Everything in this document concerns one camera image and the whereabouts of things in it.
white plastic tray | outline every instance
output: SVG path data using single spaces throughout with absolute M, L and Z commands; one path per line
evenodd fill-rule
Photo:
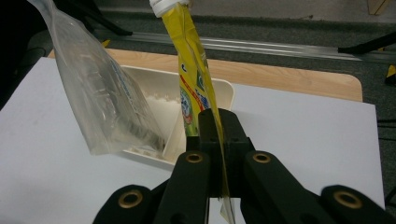
M 174 165 L 177 157 L 186 151 L 178 74 L 132 66 L 122 66 L 122 69 L 139 84 L 166 141 L 162 155 L 138 148 L 125 152 Z M 212 83 L 218 108 L 230 109 L 234 96 L 231 83 L 215 78 Z

yellow pouch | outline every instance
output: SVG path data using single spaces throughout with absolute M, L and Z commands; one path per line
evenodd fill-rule
M 212 109 L 215 119 L 222 160 L 224 161 L 223 130 L 221 127 L 216 96 L 212 86 L 205 50 L 201 44 L 187 5 L 177 3 L 162 15 L 163 23 L 178 53 L 180 100 L 186 136 L 198 135 L 198 114 Z M 222 167 L 221 214 L 234 223 L 233 203 L 228 189 L 225 162 Z
M 199 112 L 212 107 L 211 88 L 205 51 L 187 6 L 177 5 L 163 14 L 163 23 L 178 52 L 180 99 L 187 136 L 198 135 Z

white table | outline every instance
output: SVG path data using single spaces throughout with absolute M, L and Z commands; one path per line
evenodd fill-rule
M 317 194 L 341 184 L 384 207 L 373 105 L 233 86 L 232 111 L 257 150 Z M 115 190 L 153 189 L 170 174 L 122 154 L 91 156 L 53 59 L 40 59 L 0 112 L 0 223 L 92 223 Z M 225 223 L 212 202 L 211 223 Z

clear plastic bag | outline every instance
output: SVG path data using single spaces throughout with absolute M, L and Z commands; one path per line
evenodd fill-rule
M 52 0 L 28 0 L 41 13 L 73 113 L 92 155 L 131 147 L 158 152 L 164 140 L 137 83 L 82 22 Z

